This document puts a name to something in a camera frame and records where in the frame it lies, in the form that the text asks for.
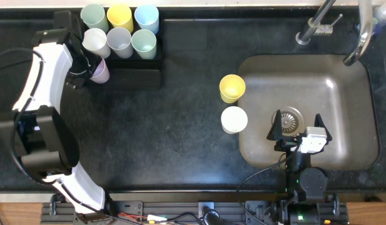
stainless steel sink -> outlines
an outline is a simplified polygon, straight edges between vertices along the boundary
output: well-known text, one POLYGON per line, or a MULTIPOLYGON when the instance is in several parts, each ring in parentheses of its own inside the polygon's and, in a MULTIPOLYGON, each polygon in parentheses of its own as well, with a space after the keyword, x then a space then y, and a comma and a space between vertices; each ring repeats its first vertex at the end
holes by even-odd
POLYGON ((320 113, 333 137, 324 152, 311 157, 324 169, 366 169, 378 157, 378 137, 367 70, 356 62, 343 65, 344 56, 252 56, 238 74, 246 82, 238 100, 248 116, 239 134, 240 151, 252 166, 264 168, 281 152, 266 136, 277 109, 283 132, 296 135, 313 126, 320 113))

white cup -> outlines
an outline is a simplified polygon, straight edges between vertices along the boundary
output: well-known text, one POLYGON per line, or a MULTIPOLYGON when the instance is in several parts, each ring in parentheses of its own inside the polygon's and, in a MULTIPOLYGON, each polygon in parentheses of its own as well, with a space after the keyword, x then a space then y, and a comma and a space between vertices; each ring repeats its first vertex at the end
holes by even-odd
POLYGON ((113 28, 106 36, 110 48, 121 58, 129 58, 133 54, 131 34, 123 27, 113 28))
POLYGON ((226 108, 220 120, 223 130, 228 134, 235 134, 244 130, 248 123, 247 114, 237 106, 226 108))
POLYGON ((99 28, 104 32, 108 32, 108 20, 101 5, 89 4, 85 6, 80 12, 80 17, 89 28, 99 28))
POLYGON ((136 31, 131 37, 131 45, 142 59, 153 59, 156 56, 156 37, 149 30, 136 31))
POLYGON ((99 28, 92 28, 84 32, 83 46, 104 59, 111 54, 111 49, 106 43, 106 34, 99 28))
POLYGON ((106 81, 109 80, 109 71, 108 71, 108 68, 106 67, 106 63, 104 59, 98 64, 90 80, 98 84, 105 83, 106 81))
POLYGON ((141 29, 147 29, 154 34, 160 29, 160 12, 153 5, 138 6, 135 19, 141 29))

yellow cup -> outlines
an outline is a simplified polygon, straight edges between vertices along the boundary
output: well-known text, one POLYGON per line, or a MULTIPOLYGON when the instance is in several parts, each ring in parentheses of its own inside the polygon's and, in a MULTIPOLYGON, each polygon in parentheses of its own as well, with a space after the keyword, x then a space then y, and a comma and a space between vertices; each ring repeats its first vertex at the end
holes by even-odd
POLYGON ((245 92, 245 82, 237 75, 229 74, 219 83, 220 97, 226 103, 237 101, 245 92))
POLYGON ((115 4, 108 9, 106 17, 114 28, 126 28, 133 32, 133 18, 131 10, 126 4, 115 4))

faucet handle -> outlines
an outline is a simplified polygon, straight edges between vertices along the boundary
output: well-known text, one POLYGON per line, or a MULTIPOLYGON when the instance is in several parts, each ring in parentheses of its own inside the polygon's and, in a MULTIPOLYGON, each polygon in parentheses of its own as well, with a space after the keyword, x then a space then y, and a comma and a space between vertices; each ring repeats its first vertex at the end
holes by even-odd
POLYGON ((343 17, 343 14, 338 15, 338 18, 334 20, 331 25, 321 24, 315 31, 314 35, 331 35, 333 33, 333 26, 337 23, 339 19, 343 17))

white wall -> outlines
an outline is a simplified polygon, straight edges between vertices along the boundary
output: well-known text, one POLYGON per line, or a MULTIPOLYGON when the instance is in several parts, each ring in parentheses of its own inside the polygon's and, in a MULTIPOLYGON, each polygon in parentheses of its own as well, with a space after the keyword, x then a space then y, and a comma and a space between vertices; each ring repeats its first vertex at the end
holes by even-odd
MULTIPOLYGON (((372 0, 380 5, 386 0, 372 0)), ((110 6, 126 3, 131 7, 141 4, 157 6, 319 6, 324 0, 0 0, 0 8, 80 8, 89 3, 110 6)), ((335 6, 354 6, 358 0, 337 0, 335 6)))

